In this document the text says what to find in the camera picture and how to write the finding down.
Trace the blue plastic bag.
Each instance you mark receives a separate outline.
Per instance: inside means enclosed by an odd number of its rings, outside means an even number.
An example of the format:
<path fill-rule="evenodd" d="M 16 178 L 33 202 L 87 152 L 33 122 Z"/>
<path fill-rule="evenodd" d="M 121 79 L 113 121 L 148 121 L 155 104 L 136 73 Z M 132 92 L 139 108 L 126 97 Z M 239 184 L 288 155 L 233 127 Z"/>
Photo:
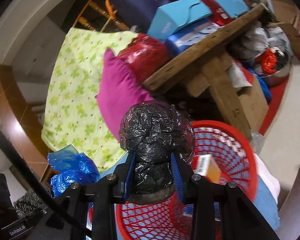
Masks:
<path fill-rule="evenodd" d="M 72 183 L 88 185 L 101 178 L 93 160 L 79 153 L 72 145 L 49 153 L 47 161 L 53 170 L 59 172 L 50 182 L 55 197 L 60 196 Z"/>

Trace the red plastic mesh basket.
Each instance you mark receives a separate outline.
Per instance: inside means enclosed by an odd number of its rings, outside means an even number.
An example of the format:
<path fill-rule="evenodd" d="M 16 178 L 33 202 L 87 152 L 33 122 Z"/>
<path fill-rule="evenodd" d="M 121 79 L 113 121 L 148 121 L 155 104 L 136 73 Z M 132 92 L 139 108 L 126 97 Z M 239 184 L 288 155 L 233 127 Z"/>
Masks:
<path fill-rule="evenodd" d="M 235 128 L 218 121 L 194 121 L 195 158 L 191 165 L 200 172 L 199 160 L 210 154 L 221 171 L 219 184 L 233 181 L 255 200 L 257 170 L 249 141 Z M 116 223 L 121 239 L 189 239 L 192 205 L 184 205 L 176 194 L 151 205 L 118 204 Z"/>

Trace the black plastic bag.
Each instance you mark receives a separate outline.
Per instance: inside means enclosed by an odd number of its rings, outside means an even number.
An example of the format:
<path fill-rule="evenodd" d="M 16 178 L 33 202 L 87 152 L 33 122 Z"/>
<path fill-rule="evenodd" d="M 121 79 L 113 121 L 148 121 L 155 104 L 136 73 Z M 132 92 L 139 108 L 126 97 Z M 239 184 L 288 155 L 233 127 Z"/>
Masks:
<path fill-rule="evenodd" d="M 157 204 L 175 191 L 171 155 L 194 159 L 194 130 L 173 105 L 145 101 L 130 107 L 119 130 L 121 148 L 135 155 L 129 202 Z"/>

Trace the blue bed sheet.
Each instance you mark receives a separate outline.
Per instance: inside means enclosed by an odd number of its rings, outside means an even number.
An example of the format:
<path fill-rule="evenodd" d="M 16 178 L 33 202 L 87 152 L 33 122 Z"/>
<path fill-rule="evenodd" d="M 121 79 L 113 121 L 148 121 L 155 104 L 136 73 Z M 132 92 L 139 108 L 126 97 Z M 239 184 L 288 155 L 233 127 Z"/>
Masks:
<path fill-rule="evenodd" d="M 276 230 L 277 204 L 259 175 L 254 205 Z M 193 205 L 182 204 L 176 194 L 161 204 L 119 204 L 115 206 L 118 239 L 189 239 L 192 215 Z"/>

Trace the red white carton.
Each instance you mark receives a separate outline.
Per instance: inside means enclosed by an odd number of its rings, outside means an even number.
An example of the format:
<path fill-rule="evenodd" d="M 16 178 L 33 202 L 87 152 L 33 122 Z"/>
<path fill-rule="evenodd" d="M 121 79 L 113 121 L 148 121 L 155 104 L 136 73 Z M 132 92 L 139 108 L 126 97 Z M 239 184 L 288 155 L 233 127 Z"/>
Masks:
<path fill-rule="evenodd" d="M 211 154 L 202 154 L 194 157 L 192 164 L 194 173 L 204 176 L 212 183 L 219 183 L 221 170 Z"/>

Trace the green clover patterned quilt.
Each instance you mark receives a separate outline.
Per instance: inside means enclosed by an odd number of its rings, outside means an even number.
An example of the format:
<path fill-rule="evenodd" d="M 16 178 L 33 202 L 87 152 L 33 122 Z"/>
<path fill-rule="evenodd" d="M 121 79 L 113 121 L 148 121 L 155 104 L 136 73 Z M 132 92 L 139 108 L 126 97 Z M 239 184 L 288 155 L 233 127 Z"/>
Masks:
<path fill-rule="evenodd" d="M 136 36 L 131 31 L 69 30 L 47 93 L 42 140 L 50 150 L 56 152 L 72 145 L 92 159 L 99 172 L 108 170 L 124 156 L 102 118 L 95 96 L 100 90 L 106 49 L 118 54 Z"/>

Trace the wooden headboard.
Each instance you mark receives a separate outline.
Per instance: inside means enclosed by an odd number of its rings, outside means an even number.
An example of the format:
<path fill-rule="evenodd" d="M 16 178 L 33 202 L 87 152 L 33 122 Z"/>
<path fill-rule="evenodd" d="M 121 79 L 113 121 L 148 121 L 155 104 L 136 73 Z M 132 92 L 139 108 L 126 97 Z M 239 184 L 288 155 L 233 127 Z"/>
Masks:
<path fill-rule="evenodd" d="M 4 130 L 29 168 L 44 184 L 57 174 L 47 163 L 51 150 L 43 142 L 43 126 L 27 103 L 13 76 L 12 67 L 0 64 L 0 119 Z"/>

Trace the brown cardboard box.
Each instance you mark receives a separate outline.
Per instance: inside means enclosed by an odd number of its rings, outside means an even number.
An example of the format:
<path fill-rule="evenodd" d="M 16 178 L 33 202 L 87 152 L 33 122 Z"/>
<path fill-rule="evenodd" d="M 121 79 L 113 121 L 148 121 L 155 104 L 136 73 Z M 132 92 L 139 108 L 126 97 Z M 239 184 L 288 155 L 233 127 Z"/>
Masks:
<path fill-rule="evenodd" d="M 258 132 L 268 112 L 269 106 L 259 81 L 254 77 L 253 85 L 237 92 L 244 114 L 252 132 Z"/>

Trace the red floor mat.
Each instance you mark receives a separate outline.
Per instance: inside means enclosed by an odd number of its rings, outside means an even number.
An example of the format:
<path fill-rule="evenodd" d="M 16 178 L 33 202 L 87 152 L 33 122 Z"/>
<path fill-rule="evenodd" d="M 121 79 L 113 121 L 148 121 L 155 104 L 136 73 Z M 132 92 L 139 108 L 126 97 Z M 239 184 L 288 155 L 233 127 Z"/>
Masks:
<path fill-rule="evenodd" d="M 287 78 L 285 81 L 283 81 L 283 83 L 270 88 L 272 100 L 268 105 L 269 109 L 267 111 L 267 114 L 263 121 L 263 124 L 259 129 L 259 133 L 261 135 L 265 135 L 268 128 L 271 126 L 271 123 L 273 122 L 275 115 L 277 114 L 277 111 L 281 105 L 281 101 L 283 99 L 288 81 L 289 81 L 289 78 Z"/>

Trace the wooden table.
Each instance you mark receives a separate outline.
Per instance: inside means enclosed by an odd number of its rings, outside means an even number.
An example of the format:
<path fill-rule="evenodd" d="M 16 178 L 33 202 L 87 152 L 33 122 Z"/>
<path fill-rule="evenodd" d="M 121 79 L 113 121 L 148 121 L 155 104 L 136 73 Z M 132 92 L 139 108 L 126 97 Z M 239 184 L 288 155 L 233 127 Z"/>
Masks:
<path fill-rule="evenodd" d="M 190 96 L 195 98 L 208 90 L 224 121 L 250 139 L 249 122 L 226 73 L 232 65 L 232 59 L 225 46 L 250 28 L 264 10 L 264 5 L 260 3 L 207 35 L 147 78 L 143 87 L 150 92 L 163 94 L 181 82 Z"/>

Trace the small red bag in bowl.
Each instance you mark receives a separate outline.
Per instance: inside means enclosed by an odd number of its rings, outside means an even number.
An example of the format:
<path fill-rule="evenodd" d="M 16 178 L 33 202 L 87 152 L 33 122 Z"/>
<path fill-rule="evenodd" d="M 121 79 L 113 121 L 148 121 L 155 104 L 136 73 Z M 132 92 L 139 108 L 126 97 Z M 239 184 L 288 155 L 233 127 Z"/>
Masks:
<path fill-rule="evenodd" d="M 267 49 L 260 56 L 260 65 L 262 68 L 262 72 L 265 75 L 274 74 L 276 72 L 275 67 L 277 63 L 277 57 L 275 53 L 273 53 L 270 49 Z"/>

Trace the shiny red wrapped bundle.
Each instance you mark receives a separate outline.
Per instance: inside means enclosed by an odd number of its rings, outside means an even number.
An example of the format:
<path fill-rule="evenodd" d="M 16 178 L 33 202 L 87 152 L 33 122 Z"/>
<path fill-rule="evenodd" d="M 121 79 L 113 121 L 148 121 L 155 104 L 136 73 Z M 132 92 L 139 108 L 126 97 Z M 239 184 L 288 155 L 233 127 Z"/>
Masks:
<path fill-rule="evenodd" d="M 117 56 L 129 66 L 138 84 L 142 84 L 170 60 L 162 42 L 142 33 L 132 39 Z"/>

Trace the blue white tissue pack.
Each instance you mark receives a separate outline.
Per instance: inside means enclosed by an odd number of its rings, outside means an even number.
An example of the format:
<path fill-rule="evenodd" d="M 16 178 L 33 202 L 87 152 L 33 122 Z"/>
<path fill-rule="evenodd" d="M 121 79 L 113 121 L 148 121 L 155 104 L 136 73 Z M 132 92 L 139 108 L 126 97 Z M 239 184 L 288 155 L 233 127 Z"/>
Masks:
<path fill-rule="evenodd" d="M 199 20 L 169 36 L 164 44 L 171 57 L 176 57 L 220 28 L 209 19 Z"/>

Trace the light blue cardboard box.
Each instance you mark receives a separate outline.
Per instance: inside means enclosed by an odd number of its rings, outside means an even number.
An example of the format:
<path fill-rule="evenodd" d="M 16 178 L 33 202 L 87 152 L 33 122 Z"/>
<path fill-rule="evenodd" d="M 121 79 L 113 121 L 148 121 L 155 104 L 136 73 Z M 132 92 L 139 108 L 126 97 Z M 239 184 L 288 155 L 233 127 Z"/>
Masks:
<path fill-rule="evenodd" d="M 178 0 L 158 7 L 147 35 L 165 41 L 169 36 L 193 22 L 212 15 L 201 0 Z"/>

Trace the navy blue cushion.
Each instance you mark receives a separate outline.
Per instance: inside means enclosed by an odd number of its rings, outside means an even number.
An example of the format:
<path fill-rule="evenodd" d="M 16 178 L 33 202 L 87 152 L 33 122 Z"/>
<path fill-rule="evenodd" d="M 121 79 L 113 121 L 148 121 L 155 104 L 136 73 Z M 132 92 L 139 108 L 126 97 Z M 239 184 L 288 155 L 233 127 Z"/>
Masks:
<path fill-rule="evenodd" d="M 138 26 L 139 31 L 147 33 L 158 7 L 170 0 L 111 0 L 117 12 L 128 26 Z"/>

